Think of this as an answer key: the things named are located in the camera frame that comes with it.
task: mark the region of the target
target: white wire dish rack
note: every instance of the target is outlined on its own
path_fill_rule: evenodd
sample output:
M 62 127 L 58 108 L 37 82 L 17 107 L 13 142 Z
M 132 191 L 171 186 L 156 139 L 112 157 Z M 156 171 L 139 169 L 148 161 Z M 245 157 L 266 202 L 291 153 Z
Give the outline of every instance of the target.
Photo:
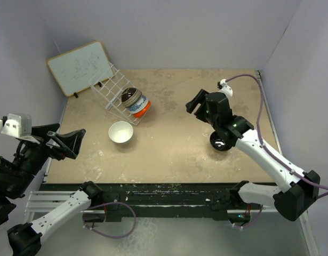
M 106 74 L 108 74 L 109 78 L 106 81 L 101 81 L 101 78 L 106 77 Z M 106 111 L 133 125 L 137 125 L 143 118 L 144 115 L 139 118 L 134 117 L 122 105 L 122 92 L 126 88 L 135 86 L 112 63 L 106 63 L 89 80 L 89 85 Z

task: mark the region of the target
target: gray wall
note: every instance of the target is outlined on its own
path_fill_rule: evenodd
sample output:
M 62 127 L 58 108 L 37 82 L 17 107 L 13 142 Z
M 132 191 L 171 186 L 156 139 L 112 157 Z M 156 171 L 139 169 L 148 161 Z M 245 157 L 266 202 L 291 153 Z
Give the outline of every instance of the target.
M 282 152 L 328 185 L 328 0 L 303 0 L 263 70 Z M 328 255 L 328 197 L 309 216 Z
M 32 115 L 34 125 L 60 120 L 66 97 L 46 66 L 58 54 L 33 0 L 0 0 L 0 118 L 20 112 Z M 17 143 L 0 134 L 0 155 L 12 160 Z M 27 193 L 38 189 L 42 176 Z M 9 226 L 23 220 L 27 197 L 14 201 L 18 208 L 10 214 Z
M 118 68 L 254 68 L 300 0 L 38 0 L 62 52 L 100 39 Z

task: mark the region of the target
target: beige tabletop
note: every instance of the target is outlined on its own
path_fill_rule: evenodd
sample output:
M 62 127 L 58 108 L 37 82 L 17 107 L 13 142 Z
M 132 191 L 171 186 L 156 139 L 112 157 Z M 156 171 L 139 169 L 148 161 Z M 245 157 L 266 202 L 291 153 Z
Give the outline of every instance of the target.
M 121 70 L 152 102 L 144 118 L 134 126 L 129 144 L 119 146 L 108 129 L 119 119 L 102 108 L 91 89 L 70 97 L 60 133 L 86 129 L 76 160 L 52 161 L 48 183 L 182 183 L 182 182 L 272 182 L 272 179 L 237 148 L 214 150 L 209 143 L 213 128 L 186 112 L 185 104 L 200 89 L 217 90 L 217 81 L 254 70 L 175 69 Z M 259 111 L 260 92 L 255 81 L 238 78 L 229 85 L 235 115 L 252 124 Z M 262 135 L 277 148 L 266 110 Z

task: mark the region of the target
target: purple cable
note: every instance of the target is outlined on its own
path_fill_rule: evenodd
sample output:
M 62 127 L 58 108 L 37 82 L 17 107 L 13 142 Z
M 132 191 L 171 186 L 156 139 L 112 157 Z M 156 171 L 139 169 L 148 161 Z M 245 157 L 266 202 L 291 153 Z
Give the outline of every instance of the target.
M 95 233 L 97 233 L 97 234 L 99 234 L 99 235 L 101 235 L 101 236 L 107 237 L 107 238 L 120 239 L 120 238 L 124 238 L 126 236 L 129 236 L 134 231 L 135 226 L 137 225 L 137 216 L 136 216 L 134 210 L 128 204 L 125 204 L 125 203 L 122 203 L 122 202 L 110 202 L 110 203 L 105 203 L 105 204 L 100 204 L 100 205 L 97 205 L 97 206 L 90 207 L 87 210 L 92 210 L 92 209 L 96 209 L 96 208 L 99 208 L 99 207 L 102 207 L 102 206 L 107 206 L 107 205 L 112 205 L 112 204 L 120 204 L 120 205 L 126 206 L 128 209 L 131 210 L 131 212 L 132 212 L 132 214 L 134 216 L 134 224 L 133 224 L 132 229 L 128 233 L 126 233 L 126 234 L 124 234 L 122 236 L 110 236 L 110 235 L 106 235 L 106 234 L 104 234 L 102 232 L 99 232 L 98 230 L 96 230 L 96 229 L 88 226 L 86 224 L 84 218 L 83 218 L 84 227 L 87 228 L 87 229 L 89 229 L 89 230 L 91 230 L 91 231 L 93 231 L 93 232 L 95 232 Z
M 278 157 L 276 157 L 272 152 L 269 151 L 269 149 L 265 146 L 264 142 L 263 142 L 263 138 L 262 138 L 262 134 L 261 134 L 261 128 L 260 128 L 260 119 L 261 119 L 261 114 L 262 114 L 262 109 L 263 109 L 263 88 L 262 88 L 262 85 L 260 84 L 260 82 L 258 81 L 258 79 L 256 77 L 254 77 L 253 75 L 251 74 L 241 74 L 241 75 L 237 75 L 237 76 L 233 76 L 229 79 L 226 80 L 226 83 L 235 79 L 235 78 L 238 78 L 238 77 L 242 77 L 242 76 L 248 76 L 248 77 L 251 77 L 252 79 L 254 79 L 256 81 L 256 83 L 258 84 L 259 88 L 260 88 L 260 94 L 261 94 L 261 100 L 260 100 L 260 110 L 259 110 L 259 114 L 258 114 L 258 118 L 256 120 L 256 126 L 257 126 L 257 130 L 258 130 L 258 137 L 259 137 L 259 141 L 260 141 L 260 144 L 262 146 L 262 148 L 266 151 L 266 153 L 271 156 L 276 162 L 278 162 L 280 165 L 282 165 L 283 167 L 285 167 L 287 170 L 289 170 L 290 172 L 292 172 L 295 176 L 297 176 L 299 179 L 301 179 L 302 181 L 314 186 L 314 187 L 317 187 L 317 188 L 322 188 L 322 189 L 326 189 L 328 190 L 328 186 L 324 186 L 324 185 L 320 185 L 320 184 L 317 184 L 317 183 L 314 183 L 314 182 L 311 182 L 309 181 L 308 179 L 306 179 L 305 177 L 301 176 L 300 174 L 294 172 L 292 170 L 292 168 L 290 168 L 287 164 L 285 164 L 284 162 L 282 162 Z M 325 192 L 323 194 L 321 194 L 320 196 L 318 196 L 318 199 L 319 198 L 322 198 L 324 196 L 327 196 L 328 195 L 328 192 Z

